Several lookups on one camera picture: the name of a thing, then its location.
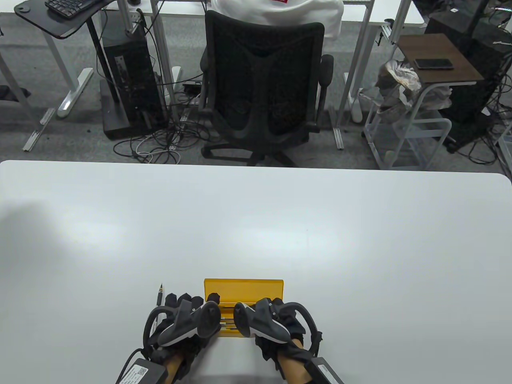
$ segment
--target mesh backrest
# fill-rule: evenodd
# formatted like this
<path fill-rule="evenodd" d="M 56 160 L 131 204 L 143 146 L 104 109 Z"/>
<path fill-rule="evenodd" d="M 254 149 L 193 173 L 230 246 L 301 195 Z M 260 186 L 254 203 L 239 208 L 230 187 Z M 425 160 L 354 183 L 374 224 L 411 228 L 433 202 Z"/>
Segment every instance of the mesh backrest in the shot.
<path fill-rule="evenodd" d="M 206 28 L 211 107 L 231 129 L 282 135 L 314 120 L 322 24 L 261 26 L 209 11 Z"/>

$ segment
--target chair backrest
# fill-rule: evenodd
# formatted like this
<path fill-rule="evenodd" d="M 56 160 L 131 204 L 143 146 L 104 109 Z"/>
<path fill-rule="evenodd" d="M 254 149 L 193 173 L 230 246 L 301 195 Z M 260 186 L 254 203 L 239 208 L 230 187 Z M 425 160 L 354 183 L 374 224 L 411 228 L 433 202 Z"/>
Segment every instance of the chair backrest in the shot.
<path fill-rule="evenodd" d="M 250 24 L 206 12 L 208 109 L 229 142 L 271 153 L 315 128 L 324 26 Z"/>

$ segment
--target smartphone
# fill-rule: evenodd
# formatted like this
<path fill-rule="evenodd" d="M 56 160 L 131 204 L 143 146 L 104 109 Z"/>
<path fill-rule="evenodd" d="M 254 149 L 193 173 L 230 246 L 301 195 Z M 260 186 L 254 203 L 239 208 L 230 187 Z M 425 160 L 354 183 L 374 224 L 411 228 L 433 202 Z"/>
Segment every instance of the smartphone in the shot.
<path fill-rule="evenodd" d="M 416 63 L 418 69 L 453 69 L 453 64 L 448 59 L 416 59 L 414 60 L 414 63 Z"/>

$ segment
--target white shirt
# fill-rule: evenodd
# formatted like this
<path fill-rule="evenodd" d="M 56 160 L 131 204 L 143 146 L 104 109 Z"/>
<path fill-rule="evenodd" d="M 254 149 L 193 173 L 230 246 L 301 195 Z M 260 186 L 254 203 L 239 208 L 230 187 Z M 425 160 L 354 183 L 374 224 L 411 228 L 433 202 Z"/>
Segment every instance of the white shirt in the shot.
<path fill-rule="evenodd" d="M 338 38 L 342 28 L 343 0 L 211 0 L 211 8 L 243 22 L 293 26 L 322 23 L 325 39 Z"/>

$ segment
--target pen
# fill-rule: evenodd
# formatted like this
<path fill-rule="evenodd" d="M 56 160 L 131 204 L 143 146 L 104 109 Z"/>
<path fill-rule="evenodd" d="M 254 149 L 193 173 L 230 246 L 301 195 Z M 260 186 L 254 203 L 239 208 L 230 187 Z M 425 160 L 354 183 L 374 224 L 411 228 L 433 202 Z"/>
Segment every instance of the pen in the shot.
<path fill-rule="evenodd" d="M 158 296 L 157 296 L 157 307 L 162 305 L 162 298 L 163 298 L 163 284 L 160 284 L 160 289 L 158 290 Z M 152 330 L 151 334 L 155 333 L 155 330 L 157 329 L 159 317 L 160 317 L 160 315 L 157 316 L 157 318 L 155 319 L 155 322 L 153 323 L 153 330 Z"/>

